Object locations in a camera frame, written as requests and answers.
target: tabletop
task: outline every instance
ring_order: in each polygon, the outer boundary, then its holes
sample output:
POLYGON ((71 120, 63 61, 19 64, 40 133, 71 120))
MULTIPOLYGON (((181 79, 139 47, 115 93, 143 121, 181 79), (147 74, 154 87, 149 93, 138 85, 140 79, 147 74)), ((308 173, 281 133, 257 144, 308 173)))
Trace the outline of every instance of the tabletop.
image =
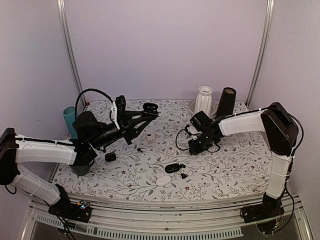
MULTIPOLYGON (((97 151, 98 157, 85 176, 76 176, 70 167, 60 164, 54 183, 73 194, 130 201, 201 201, 255 195, 266 190, 272 159, 260 132, 226 136, 221 139, 218 152, 190 155, 175 145, 178 131, 190 124, 193 116, 188 109, 189 100, 126 102, 126 109, 133 111, 141 110, 144 103, 155 103, 159 117, 131 145, 120 139, 106 148, 107 152, 116 153, 116 161, 106 162, 105 153, 97 151), (148 133, 155 134, 153 141, 146 139, 148 133), (172 163, 184 164, 186 168, 170 174, 172 181, 168 185, 157 186, 157 178, 167 175, 164 168, 172 163)), ((235 113, 247 110, 242 101, 235 103, 235 113)), ((108 101, 93 101, 86 111, 91 111, 98 121, 110 122, 108 101)), ((188 140, 190 137, 181 133, 179 146, 187 148, 188 140)))

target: teal cup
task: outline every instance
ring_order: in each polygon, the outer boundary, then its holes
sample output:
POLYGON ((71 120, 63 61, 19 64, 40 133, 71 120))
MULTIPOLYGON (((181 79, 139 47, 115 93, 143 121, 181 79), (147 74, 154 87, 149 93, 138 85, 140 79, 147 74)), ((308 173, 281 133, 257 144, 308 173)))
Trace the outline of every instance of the teal cup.
POLYGON ((66 127, 68 128, 68 131, 71 135, 72 139, 77 139, 78 135, 72 124, 74 123, 75 119, 75 107, 74 106, 68 106, 65 110, 63 110, 63 118, 66 124, 66 127))

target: white vase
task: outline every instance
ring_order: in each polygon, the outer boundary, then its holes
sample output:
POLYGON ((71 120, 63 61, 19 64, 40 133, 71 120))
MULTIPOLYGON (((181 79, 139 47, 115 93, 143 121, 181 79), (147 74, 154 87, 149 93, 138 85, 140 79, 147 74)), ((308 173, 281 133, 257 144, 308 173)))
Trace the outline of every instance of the white vase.
POLYGON ((199 87, 199 93, 195 100, 194 114, 203 111, 207 116, 210 115, 212 105, 213 90, 209 86, 199 87))

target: white wall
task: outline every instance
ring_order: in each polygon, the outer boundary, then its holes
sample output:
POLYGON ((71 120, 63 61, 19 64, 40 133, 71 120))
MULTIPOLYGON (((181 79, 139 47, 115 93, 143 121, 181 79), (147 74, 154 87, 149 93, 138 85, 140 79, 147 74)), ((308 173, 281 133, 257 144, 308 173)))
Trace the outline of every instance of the white wall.
MULTIPOLYGON (((112 98, 193 99, 211 86, 244 100, 266 0, 69 0, 66 13, 83 88, 112 98)), ((103 99, 90 95, 89 100, 103 99)))
POLYGON ((276 1, 252 108, 278 101, 305 129, 290 189, 298 192, 314 239, 320 239, 320 2, 276 1))
MULTIPOLYGON (((62 117, 77 93, 54 0, 0 1, 0 134, 67 135, 62 117)), ((33 165, 48 178, 52 165, 33 165)), ((30 197, 0 186, 0 239, 17 240, 30 197)))

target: table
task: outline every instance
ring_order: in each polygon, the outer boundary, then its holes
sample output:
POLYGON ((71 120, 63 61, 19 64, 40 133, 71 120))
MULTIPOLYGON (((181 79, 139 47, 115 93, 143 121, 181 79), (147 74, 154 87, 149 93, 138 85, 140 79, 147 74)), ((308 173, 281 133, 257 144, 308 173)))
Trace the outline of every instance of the table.
MULTIPOLYGON (((127 145, 121 139, 107 151, 117 159, 105 162, 104 153, 98 157, 89 173, 76 176, 61 164, 53 182, 67 192, 97 198, 128 201, 183 202, 217 200, 263 193, 268 185, 271 170, 271 153, 259 132, 239 133, 222 138, 221 150, 191 156, 175 146, 179 130, 189 123, 192 114, 189 100, 127 100, 127 110, 138 111, 146 102, 159 106, 159 117, 149 124, 139 137, 127 145), (155 140, 147 141, 146 134, 155 133, 155 140), (156 179, 167 174, 165 166, 185 164, 186 168, 171 174, 172 182, 164 187, 156 179), (182 179, 181 173, 187 174, 182 179)), ((98 121, 109 123, 110 103, 93 101, 86 111, 91 111, 98 121)), ((237 101, 236 113, 247 111, 242 101, 237 101)), ((188 147, 188 137, 181 133, 178 144, 188 147)))

